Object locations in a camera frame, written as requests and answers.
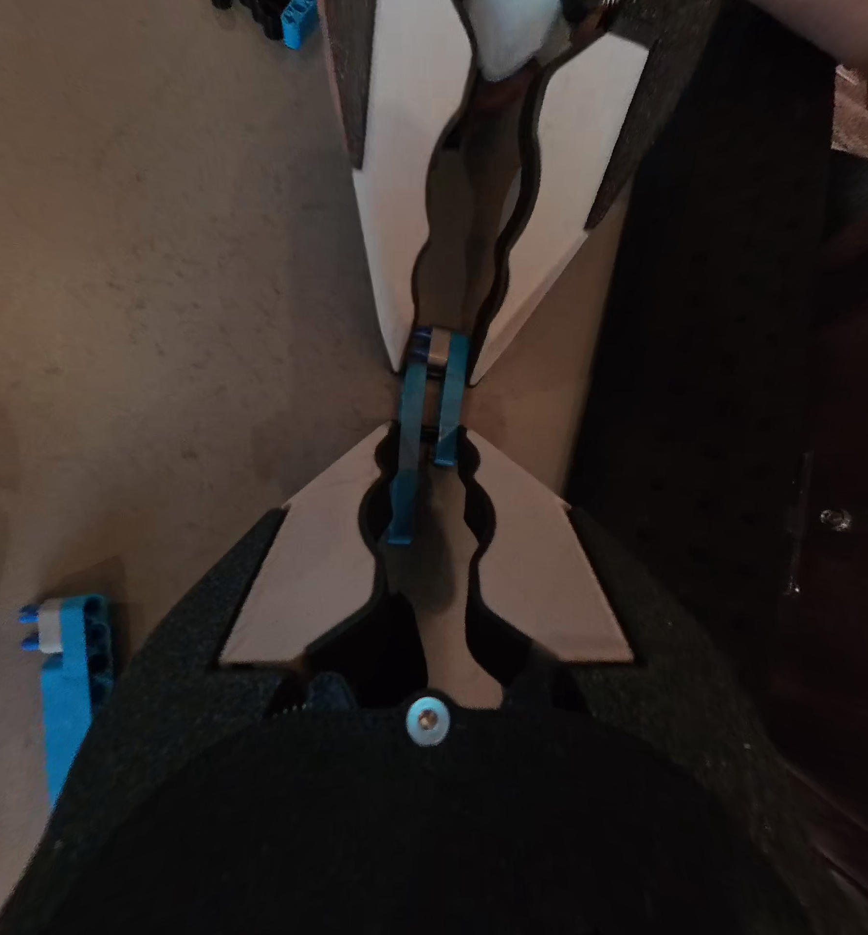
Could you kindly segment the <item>grey desk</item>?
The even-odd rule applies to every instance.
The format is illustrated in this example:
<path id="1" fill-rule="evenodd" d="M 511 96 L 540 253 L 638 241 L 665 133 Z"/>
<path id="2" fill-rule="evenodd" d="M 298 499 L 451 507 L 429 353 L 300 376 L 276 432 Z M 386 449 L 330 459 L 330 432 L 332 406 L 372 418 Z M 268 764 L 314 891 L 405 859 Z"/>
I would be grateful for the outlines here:
<path id="1" fill-rule="evenodd" d="M 101 592 L 126 659 L 393 410 L 325 48 L 0 2 L 0 908 L 49 815 L 19 608 Z"/>

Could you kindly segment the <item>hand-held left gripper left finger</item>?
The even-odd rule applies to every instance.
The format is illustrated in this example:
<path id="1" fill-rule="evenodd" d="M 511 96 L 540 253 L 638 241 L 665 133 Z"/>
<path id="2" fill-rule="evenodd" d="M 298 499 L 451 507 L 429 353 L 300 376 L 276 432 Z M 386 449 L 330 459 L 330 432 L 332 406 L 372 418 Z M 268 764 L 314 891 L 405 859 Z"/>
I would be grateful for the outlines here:
<path id="1" fill-rule="evenodd" d="M 282 505 L 222 666 L 299 661 L 386 594 L 380 541 L 393 517 L 398 438 L 396 424 L 383 423 Z"/>

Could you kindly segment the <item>pile of small building bricks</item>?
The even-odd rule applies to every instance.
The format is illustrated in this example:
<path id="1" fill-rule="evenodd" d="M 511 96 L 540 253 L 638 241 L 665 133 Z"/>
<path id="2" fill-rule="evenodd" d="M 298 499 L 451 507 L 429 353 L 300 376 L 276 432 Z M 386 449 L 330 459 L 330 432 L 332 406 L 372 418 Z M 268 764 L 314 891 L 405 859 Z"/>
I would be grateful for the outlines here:
<path id="1" fill-rule="evenodd" d="M 317 1 L 211 1 L 219 10 L 240 4 L 248 10 L 264 36 L 299 51 L 319 23 Z"/>

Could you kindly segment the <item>person's right forearm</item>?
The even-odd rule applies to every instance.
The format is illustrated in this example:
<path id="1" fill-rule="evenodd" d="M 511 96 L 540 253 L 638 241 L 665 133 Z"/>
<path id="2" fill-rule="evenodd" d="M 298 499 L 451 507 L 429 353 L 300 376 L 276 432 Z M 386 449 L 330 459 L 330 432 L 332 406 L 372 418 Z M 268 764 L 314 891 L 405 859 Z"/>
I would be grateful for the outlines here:
<path id="1" fill-rule="evenodd" d="M 754 1 L 837 63 L 868 72 L 868 1 Z"/>

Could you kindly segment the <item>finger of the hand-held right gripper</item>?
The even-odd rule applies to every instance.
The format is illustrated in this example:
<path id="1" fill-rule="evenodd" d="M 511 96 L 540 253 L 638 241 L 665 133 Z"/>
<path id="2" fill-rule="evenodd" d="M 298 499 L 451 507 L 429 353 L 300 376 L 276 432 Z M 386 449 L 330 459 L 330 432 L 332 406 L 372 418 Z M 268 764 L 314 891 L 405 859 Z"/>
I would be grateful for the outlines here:
<path id="1" fill-rule="evenodd" d="M 475 54 L 459 2 L 375 7 L 363 159 L 352 177 L 381 337 L 398 372 L 418 316 L 431 164 L 467 100 Z"/>
<path id="2" fill-rule="evenodd" d="M 587 240 L 589 213 L 649 54 L 640 41 L 599 33 L 553 61 L 526 95 L 519 190 L 477 317 L 470 385 L 484 378 Z"/>

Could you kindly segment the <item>blue perforated beam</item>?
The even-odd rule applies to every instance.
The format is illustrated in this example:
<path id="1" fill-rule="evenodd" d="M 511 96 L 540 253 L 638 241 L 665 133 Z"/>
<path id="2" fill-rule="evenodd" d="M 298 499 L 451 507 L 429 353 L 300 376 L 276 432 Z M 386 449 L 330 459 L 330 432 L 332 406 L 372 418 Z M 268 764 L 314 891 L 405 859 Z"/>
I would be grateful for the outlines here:
<path id="1" fill-rule="evenodd" d="M 40 691 L 45 774 L 56 805 L 77 752 L 115 682 L 110 606 L 100 594 L 63 598 L 64 651 L 43 654 Z"/>
<path id="2" fill-rule="evenodd" d="M 414 536 L 427 376 L 425 359 L 413 359 L 407 364 L 397 416 L 397 470 L 390 485 L 392 520 L 387 542 L 393 546 L 408 546 Z"/>
<path id="3" fill-rule="evenodd" d="M 443 374 L 438 439 L 433 458 L 434 464 L 441 468 L 453 468 L 457 461 L 469 350 L 469 337 L 458 332 L 452 332 Z"/>

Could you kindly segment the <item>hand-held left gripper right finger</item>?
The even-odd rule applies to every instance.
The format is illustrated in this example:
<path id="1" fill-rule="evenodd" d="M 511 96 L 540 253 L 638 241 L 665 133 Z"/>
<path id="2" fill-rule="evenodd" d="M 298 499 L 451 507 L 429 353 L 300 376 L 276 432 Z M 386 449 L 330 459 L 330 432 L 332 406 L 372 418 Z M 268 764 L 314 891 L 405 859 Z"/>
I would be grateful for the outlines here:
<path id="1" fill-rule="evenodd" d="M 630 664 L 635 655 L 591 565 L 569 506 L 482 435 L 460 438 L 463 520 L 477 547 L 465 639 L 480 664 Z"/>

